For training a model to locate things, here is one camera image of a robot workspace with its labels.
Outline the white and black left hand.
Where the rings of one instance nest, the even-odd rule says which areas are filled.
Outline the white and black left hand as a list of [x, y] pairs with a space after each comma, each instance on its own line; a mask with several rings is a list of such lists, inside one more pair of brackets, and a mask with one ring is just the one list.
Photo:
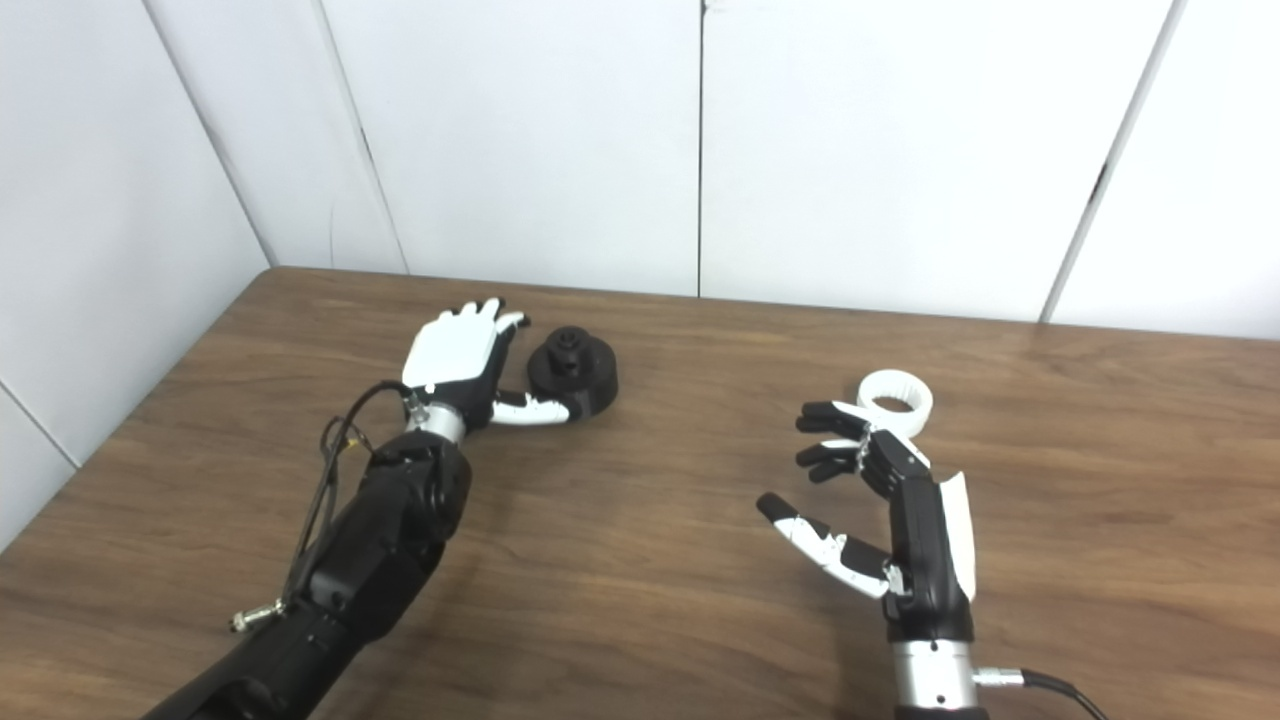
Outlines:
[[444, 310], [421, 327], [404, 361], [410, 428], [460, 446], [492, 423], [548, 427], [576, 421], [582, 409], [568, 398], [499, 387], [509, 346], [530, 324], [499, 297]]

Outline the white and black right hand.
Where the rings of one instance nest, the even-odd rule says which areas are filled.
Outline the white and black right hand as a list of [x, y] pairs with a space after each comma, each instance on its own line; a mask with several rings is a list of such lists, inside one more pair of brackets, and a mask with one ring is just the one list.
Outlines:
[[804, 404], [799, 430], [826, 441], [796, 456], [813, 483], [860, 477], [888, 505], [887, 550], [833, 532], [774, 493], [756, 509], [800, 553], [879, 602], [893, 653], [897, 719], [986, 719], [972, 664], [972, 597], [961, 582], [946, 493], [925, 455], [868, 410], [841, 401]]

